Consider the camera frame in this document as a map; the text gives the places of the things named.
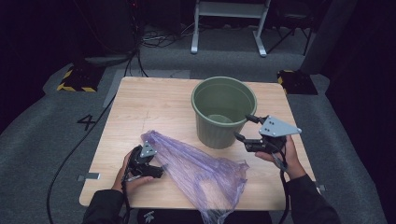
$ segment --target table top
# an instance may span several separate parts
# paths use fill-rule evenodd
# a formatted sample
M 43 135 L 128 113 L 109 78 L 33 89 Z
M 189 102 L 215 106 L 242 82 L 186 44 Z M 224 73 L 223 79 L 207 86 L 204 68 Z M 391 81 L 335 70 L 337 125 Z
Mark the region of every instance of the table top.
M 122 79 L 92 160 L 90 173 L 99 173 L 100 178 L 85 181 L 79 198 L 82 205 L 88 206 L 97 190 L 112 187 L 124 156 L 134 147 L 143 144 L 140 138 L 142 133 L 155 130 L 199 148 L 215 158 L 246 160 L 250 168 L 247 169 L 247 183 L 236 210 L 284 209 L 285 196 L 279 170 L 271 162 L 246 152 L 243 143 L 238 141 L 225 149 L 213 149 L 198 139 L 191 93 L 200 81 L 202 80 L 151 77 Z M 272 115 L 295 125 L 285 92 L 279 84 L 245 83 L 256 94 L 256 116 Z M 260 124 L 247 122 L 241 134 L 246 138 L 260 138 L 260 127 Z M 301 136 L 295 134 L 293 140 L 302 166 L 315 180 Z M 159 165 L 155 157 L 150 164 Z M 194 208 L 167 174 L 138 188 L 130 201 L 135 208 Z

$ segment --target person's left hand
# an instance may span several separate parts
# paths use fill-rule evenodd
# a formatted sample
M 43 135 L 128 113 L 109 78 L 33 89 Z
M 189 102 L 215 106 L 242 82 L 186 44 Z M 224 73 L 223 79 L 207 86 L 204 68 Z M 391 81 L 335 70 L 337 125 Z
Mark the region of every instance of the person's left hand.
M 122 181 L 122 177 L 123 177 L 123 175 L 125 173 L 125 169 L 126 169 L 126 167 L 128 165 L 128 160 L 129 160 L 129 157 L 131 156 L 131 152 L 129 152 L 124 157 L 123 165 L 120 168 L 119 173 L 117 174 L 116 180 L 114 181 L 114 185 L 112 187 L 112 189 L 118 190 L 121 193 L 122 193 L 121 181 Z M 153 178 L 154 177 L 152 177 L 152 176 L 143 176 L 143 177 L 137 178 L 137 179 L 135 179 L 135 180 L 133 180 L 131 182 L 126 182 L 127 194 L 130 195 L 136 188 L 148 183 Z

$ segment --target person's arm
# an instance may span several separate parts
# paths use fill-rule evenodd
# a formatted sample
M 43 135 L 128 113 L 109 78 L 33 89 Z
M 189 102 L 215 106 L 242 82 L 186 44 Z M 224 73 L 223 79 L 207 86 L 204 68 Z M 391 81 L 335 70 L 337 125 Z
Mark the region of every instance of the person's arm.
M 315 183 L 300 164 L 290 135 L 287 136 L 284 152 L 285 149 L 288 163 L 286 173 L 290 178 L 287 185 L 290 193 L 291 217 L 294 223 L 341 223 L 337 212 L 318 193 Z M 265 161 L 275 162 L 270 154 L 256 152 L 255 155 Z
M 116 180 L 114 181 L 111 189 L 96 191 L 91 200 L 90 206 L 87 208 L 83 224 L 113 224 L 120 223 L 119 213 L 124 202 L 124 196 L 122 193 L 121 180 L 125 172 L 125 168 L 128 165 L 128 160 L 131 152 L 125 156 L 123 165 L 120 168 Z M 149 182 L 153 179 L 152 176 L 145 176 L 138 178 L 132 182 L 127 182 L 127 194 L 131 193 L 139 186 Z

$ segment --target translucent plastic bag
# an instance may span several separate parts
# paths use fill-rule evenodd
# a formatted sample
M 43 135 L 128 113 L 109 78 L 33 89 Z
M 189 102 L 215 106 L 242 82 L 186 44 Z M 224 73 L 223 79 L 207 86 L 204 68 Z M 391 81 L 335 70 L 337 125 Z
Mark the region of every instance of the translucent plastic bag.
M 157 150 L 155 158 L 201 212 L 205 224 L 222 224 L 244 191 L 245 161 L 213 158 L 195 147 L 155 131 L 142 134 Z

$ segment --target green trash can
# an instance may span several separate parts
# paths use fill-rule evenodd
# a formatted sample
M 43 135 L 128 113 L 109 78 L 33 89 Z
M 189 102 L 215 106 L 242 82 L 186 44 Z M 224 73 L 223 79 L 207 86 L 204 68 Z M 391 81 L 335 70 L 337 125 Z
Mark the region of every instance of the green trash can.
M 208 147 L 221 149 L 235 141 L 247 119 L 254 115 L 257 99 L 253 90 L 231 77 L 211 77 L 200 82 L 192 91 L 191 104 L 195 111 L 199 139 Z

